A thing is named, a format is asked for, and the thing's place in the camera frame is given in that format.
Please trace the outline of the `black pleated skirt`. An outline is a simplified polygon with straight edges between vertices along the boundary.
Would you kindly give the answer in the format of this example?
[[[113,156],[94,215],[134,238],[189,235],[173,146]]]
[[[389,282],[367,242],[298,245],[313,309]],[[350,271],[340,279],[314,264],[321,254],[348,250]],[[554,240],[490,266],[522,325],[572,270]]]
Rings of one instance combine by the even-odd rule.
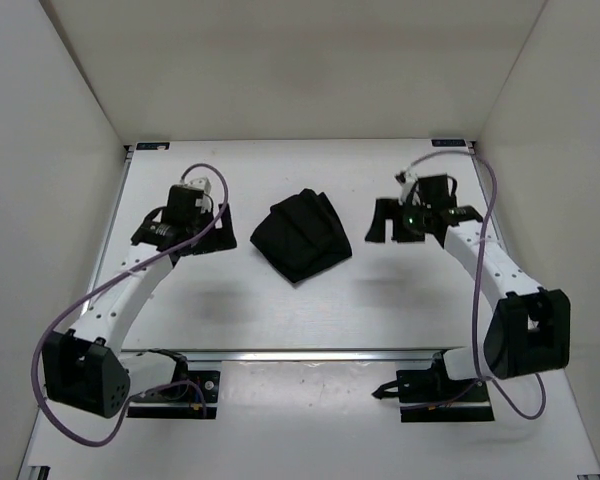
[[[250,241],[292,284],[352,257],[350,241],[329,198],[308,188],[272,205]]]

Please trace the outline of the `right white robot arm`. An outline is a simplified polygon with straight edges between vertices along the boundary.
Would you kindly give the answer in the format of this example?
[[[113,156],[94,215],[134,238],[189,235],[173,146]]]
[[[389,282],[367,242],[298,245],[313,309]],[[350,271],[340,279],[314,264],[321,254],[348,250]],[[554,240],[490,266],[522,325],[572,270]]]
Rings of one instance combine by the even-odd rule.
[[[457,181],[446,174],[397,174],[397,198],[379,198],[368,243],[422,242],[432,236],[475,282],[492,317],[468,347],[441,355],[442,366],[428,376],[429,391],[451,400],[464,380],[509,379],[565,368],[570,359],[571,304],[560,289],[548,290],[527,275],[490,236],[486,219],[457,202]]]

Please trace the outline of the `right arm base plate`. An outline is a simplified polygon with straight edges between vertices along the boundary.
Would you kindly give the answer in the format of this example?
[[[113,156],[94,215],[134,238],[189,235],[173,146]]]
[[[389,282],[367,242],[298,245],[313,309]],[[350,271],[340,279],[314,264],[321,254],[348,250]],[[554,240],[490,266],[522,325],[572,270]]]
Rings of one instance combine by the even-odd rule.
[[[398,399],[402,423],[471,423],[495,420],[487,386],[450,380],[445,373],[398,370],[396,379],[372,392],[377,400]]]

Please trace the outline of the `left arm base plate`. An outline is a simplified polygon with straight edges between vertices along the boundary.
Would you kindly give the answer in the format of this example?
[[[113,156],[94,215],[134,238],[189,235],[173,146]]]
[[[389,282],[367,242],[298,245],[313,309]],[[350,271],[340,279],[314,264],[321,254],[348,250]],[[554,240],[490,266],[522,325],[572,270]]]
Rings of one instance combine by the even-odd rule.
[[[220,393],[220,370],[189,370],[199,388],[178,386],[133,401],[127,417],[132,419],[215,420]]]

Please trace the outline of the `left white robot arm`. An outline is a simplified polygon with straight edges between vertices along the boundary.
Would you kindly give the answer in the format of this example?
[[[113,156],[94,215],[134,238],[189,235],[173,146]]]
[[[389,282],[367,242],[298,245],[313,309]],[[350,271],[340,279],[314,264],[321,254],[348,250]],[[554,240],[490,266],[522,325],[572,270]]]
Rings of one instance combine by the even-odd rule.
[[[215,206],[211,183],[200,177],[173,185],[166,205],[152,210],[131,237],[121,264],[127,277],[95,296],[64,333],[42,346],[50,400],[111,418],[130,397],[157,388],[168,398],[188,389],[186,359],[151,348],[124,357],[122,346],[150,295],[180,258],[230,250],[237,242],[228,206]]]

